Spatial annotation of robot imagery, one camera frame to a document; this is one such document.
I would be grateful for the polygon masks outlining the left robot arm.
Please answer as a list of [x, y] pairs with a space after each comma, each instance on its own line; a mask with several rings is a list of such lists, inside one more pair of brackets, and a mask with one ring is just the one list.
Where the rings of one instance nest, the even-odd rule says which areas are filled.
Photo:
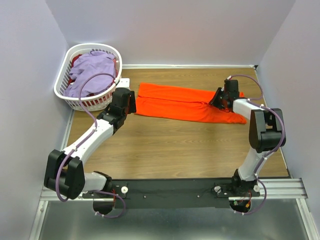
[[112, 190], [112, 178], [102, 172], [86, 173], [84, 166], [95, 150], [124, 125], [127, 116], [136, 112], [134, 91], [117, 88], [111, 103], [95, 117], [92, 126], [73, 144], [50, 152], [47, 159], [44, 186], [55, 191], [60, 201], [76, 199], [82, 192], [95, 192], [107, 197]]

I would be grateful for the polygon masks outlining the orange t-shirt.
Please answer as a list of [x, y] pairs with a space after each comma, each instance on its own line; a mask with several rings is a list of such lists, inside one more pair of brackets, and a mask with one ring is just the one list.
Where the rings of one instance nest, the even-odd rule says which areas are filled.
[[200, 123], [247, 123], [240, 114], [210, 105], [214, 95], [214, 91], [143, 82], [136, 98], [136, 114]]

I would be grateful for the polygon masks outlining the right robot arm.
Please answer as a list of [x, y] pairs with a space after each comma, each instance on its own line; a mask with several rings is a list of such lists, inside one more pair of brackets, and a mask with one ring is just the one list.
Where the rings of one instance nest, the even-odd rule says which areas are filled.
[[238, 81], [230, 77], [224, 81], [224, 87], [217, 89], [209, 104], [249, 121], [250, 149], [243, 164], [235, 170], [230, 180], [216, 183], [213, 188], [221, 198], [245, 195], [257, 185], [259, 172], [267, 159], [286, 143], [282, 110], [258, 105], [241, 97]]

